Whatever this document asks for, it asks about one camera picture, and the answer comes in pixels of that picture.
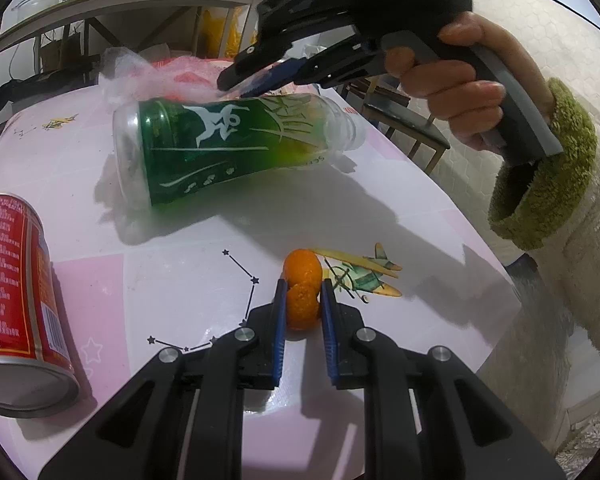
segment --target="table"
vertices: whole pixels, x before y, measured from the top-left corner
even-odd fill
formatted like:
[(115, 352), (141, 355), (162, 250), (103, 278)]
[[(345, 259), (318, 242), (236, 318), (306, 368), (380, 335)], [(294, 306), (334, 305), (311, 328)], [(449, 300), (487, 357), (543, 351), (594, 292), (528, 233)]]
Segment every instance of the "table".
[[(333, 90), (322, 92), (355, 113)], [(43, 128), (57, 118), (74, 120)], [(42, 218), (84, 390), (53, 417), (0, 417), (0, 442), (29, 479), (162, 342), (193, 348), (235, 329), (252, 287), (253, 305), (268, 303), (295, 248), (371, 256), (383, 243), (403, 266), (399, 279), (387, 279), (403, 296), (368, 294), (364, 304), (341, 291), (339, 301), (404, 348), (445, 344), (472, 370), (520, 307), (447, 195), (370, 125), (338, 168), (267, 171), (130, 214), (110, 121), (99, 88), (85, 88), (23, 110), (0, 138), (0, 191), (21, 195)], [(248, 392), (245, 480), (348, 480), (362, 471), (362, 393), (334, 390), (325, 368), (320, 329), (290, 336), (281, 387), (269, 397)]]
[[(220, 43), (220, 51), (223, 55), (226, 49), (230, 33), (230, 24), (234, 16), (235, 7), (249, 6), (242, 31), (242, 39), (240, 40), (239, 50), (243, 50), (251, 41), (251, 36), (255, 30), (258, 17), (256, 6), (261, 1), (262, 0), (69, 0), (39, 12), (1, 34), (0, 53), (23, 41), (38, 38), (44, 32), (54, 30), (63, 25), (70, 25), (71, 23), (79, 22), (81, 20), (86, 20), (92, 27), (97, 27), (96, 30), (103, 34), (106, 40), (110, 41), (113, 38), (110, 36), (107, 29), (96, 20), (97, 16), (103, 16), (104, 14), (112, 12), (122, 12), (123, 10), (163, 6), (228, 8), (229, 14), (227, 15)], [(153, 34), (155, 35), (159, 31), (160, 29), (158, 28), (157, 30), (154, 30)]]

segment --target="fuzzy jacket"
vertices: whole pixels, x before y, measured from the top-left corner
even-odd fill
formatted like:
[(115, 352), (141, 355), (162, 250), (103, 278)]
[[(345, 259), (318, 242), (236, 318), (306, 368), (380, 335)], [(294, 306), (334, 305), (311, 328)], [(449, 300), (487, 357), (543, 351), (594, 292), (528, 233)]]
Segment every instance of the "fuzzy jacket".
[(559, 80), (551, 130), (564, 153), (535, 167), (503, 166), (491, 228), (527, 251), (600, 351), (600, 141), (587, 112)]

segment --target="green bottle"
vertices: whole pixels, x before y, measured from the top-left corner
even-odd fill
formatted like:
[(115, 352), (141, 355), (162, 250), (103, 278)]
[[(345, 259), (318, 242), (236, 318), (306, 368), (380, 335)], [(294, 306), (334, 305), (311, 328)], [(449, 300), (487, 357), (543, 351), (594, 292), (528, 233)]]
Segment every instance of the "green bottle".
[(113, 117), (118, 176), (131, 207), (167, 204), (245, 174), (317, 164), (328, 153), (355, 149), (365, 125), (312, 94), (123, 105)]

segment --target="orange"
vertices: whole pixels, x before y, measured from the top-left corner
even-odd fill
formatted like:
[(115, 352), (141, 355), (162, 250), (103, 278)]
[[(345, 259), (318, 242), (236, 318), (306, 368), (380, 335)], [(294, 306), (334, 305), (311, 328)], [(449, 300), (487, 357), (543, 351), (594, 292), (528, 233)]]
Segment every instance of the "orange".
[(291, 330), (307, 330), (320, 322), (317, 291), (307, 283), (298, 283), (286, 293), (286, 326)]
[(290, 288), (304, 283), (313, 287), (317, 294), (322, 283), (322, 267), (318, 256), (308, 249), (291, 251), (282, 267), (282, 277)]

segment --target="white figure logo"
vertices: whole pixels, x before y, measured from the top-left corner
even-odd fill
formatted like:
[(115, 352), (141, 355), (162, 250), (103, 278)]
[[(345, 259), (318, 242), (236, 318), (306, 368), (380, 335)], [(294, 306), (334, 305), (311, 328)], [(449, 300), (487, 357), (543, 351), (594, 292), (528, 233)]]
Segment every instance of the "white figure logo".
[(185, 106), (185, 108), (195, 112), (202, 119), (202, 122), (205, 123), (205, 131), (196, 137), (198, 148), (200, 147), (200, 142), (212, 137), (215, 132), (220, 133), (222, 140), (227, 140), (229, 135), (238, 131), (235, 129), (235, 126), (240, 124), (240, 117), (232, 114), (232, 112), (234, 110), (249, 111), (247, 107), (237, 105), (227, 105), (218, 113), (210, 112), (206, 108), (199, 106)]

